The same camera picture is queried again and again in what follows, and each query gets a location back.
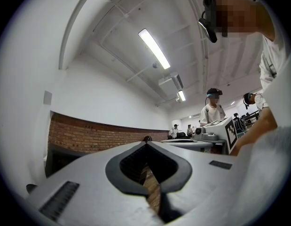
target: person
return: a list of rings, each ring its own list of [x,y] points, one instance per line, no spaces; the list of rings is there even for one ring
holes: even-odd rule
[[[218,89],[209,89],[207,91],[207,98],[209,98],[209,103],[201,111],[200,126],[205,126],[226,116],[221,105],[217,104],[220,98]]]
[[[207,19],[216,21],[216,31],[224,34],[235,32],[263,35],[263,52],[260,61],[260,81],[263,91],[274,78],[284,70],[291,55],[291,44],[281,29],[281,24],[267,4],[251,0],[204,0]],[[277,128],[277,123],[269,107],[261,111],[260,119],[242,136],[231,155],[238,155],[240,148],[256,140],[268,131]]]
[[[188,129],[187,129],[187,133],[186,133],[186,135],[187,135],[188,137],[192,137],[192,133],[193,133],[193,131],[192,131],[191,125],[188,125]]]
[[[177,137],[177,133],[179,132],[178,130],[178,125],[174,124],[174,128],[172,128],[169,132],[170,136],[172,136],[173,139]]]
[[[244,94],[243,99],[244,99],[244,104],[245,104],[246,108],[249,105],[256,104],[259,115],[261,114],[263,108],[268,107],[268,104],[264,100],[261,93],[257,93],[257,94],[246,93],[246,94]]]

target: white shirt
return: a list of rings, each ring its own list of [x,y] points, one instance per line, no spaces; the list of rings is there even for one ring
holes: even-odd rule
[[[260,61],[260,81],[263,91],[270,85],[277,74],[284,69],[288,56],[291,54],[291,43],[286,37],[283,27],[272,9],[265,3],[275,30],[275,39],[272,42],[263,36],[263,51]]]
[[[220,105],[217,105],[216,108],[212,108],[209,104],[205,105],[201,112],[200,123],[211,123],[219,119],[225,118],[226,114],[223,108]]]
[[[255,103],[258,109],[258,113],[260,114],[262,111],[262,108],[268,107],[268,104],[266,103],[265,99],[261,94],[255,95]]]
[[[188,134],[192,134],[192,133],[193,133],[192,128],[188,128],[188,129],[187,129],[187,133],[186,133],[186,135],[188,135]]]
[[[172,138],[176,138],[178,132],[179,132],[178,129],[172,128],[168,134],[169,134],[170,136],[172,136]]]

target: white box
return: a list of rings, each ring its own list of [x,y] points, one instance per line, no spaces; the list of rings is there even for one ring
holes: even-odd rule
[[[219,136],[219,139],[227,141],[228,153],[234,149],[237,138],[236,128],[232,117],[220,119],[204,126],[206,133],[212,132]]]

